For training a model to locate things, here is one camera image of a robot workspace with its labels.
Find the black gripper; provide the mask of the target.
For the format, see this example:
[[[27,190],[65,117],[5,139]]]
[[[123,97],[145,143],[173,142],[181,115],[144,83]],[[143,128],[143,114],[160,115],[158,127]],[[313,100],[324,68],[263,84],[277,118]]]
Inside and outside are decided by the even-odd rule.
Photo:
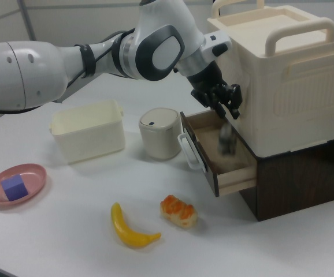
[[[191,95],[204,107],[211,107],[219,117],[225,117],[226,111],[220,102],[220,86],[224,84],[222,73],[216,62],[211,62],[201,72],[188,76],[187,80],[192,85]],[[228,103],[227,109],[233,119],[238,119],[239,107],[242,103],[240,85],[227,86]]]

